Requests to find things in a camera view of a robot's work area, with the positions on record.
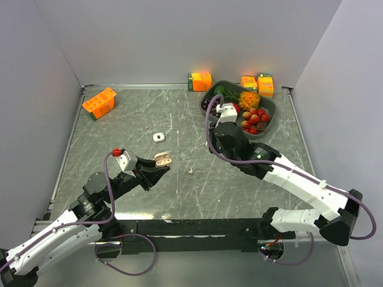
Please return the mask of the beige earbud charging case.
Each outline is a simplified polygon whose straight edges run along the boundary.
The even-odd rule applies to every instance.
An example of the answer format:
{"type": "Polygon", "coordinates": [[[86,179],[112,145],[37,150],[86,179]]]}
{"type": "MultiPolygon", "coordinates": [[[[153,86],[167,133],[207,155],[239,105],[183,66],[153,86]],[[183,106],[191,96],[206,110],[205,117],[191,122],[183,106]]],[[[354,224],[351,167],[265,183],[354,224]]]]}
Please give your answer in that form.
{"type": "Polygon", "coordinates": [[[172,159],[170,156],[170,153],[168,152],[161,152],[158,153],[154,156],[154,161],[156,164],[156,167],[166,167],[166,166],[171,166],[172,164],[172,159]]]}

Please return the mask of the white earbud charging case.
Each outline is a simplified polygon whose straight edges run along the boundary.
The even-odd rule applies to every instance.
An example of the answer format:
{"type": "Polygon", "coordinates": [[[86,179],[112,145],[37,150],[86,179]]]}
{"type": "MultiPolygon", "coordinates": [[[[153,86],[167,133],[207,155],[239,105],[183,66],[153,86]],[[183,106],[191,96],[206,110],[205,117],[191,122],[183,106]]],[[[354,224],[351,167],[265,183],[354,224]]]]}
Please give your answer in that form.
{"type": "Polygon", "coordinates": [[[160,143],[160,142],[164,142],[165,141],[165,134],[160,132],[160,133],[155,133],[153,135],[153,141],[155,143],[160,143]]]}

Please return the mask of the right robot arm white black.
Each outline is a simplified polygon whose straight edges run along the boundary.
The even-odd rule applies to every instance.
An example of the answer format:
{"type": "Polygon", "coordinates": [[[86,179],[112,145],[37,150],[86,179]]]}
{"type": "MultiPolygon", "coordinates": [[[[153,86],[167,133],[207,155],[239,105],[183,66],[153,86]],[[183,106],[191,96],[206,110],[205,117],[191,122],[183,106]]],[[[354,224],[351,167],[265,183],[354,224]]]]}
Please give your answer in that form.
{"type": "Polygon", "coordinates": [[[346,246],[351,239],[363,195],[357,190],[337,193],[332,186],[298,168],[265,143],[251,143],[234,122],[208,125],[209,149],[228,159],[242,173],[277,185],[310,205],[310,209],[270,207],[262,216],[262,233],[305,231],[346,246]]]}

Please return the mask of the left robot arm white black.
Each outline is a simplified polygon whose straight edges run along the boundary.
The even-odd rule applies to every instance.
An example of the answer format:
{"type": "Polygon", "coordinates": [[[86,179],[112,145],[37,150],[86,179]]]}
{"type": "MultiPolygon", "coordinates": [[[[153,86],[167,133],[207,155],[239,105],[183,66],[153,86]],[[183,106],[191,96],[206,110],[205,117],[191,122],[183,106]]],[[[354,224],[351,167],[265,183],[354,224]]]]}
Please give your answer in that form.
{"type": "Polygon", "coordinates": [[[34,286],[38,272],[91,242],[112,240],[121,227],[115,218],[115,200],[137,186],[148,191],[169,171],[167,152],[152,160],[124,149],[107,154],[121,169],[110,178],[108,168],[89,176],[83,193],[55,221],[15,248],[1,249],[1,282],[4,286],[34,286]]]}

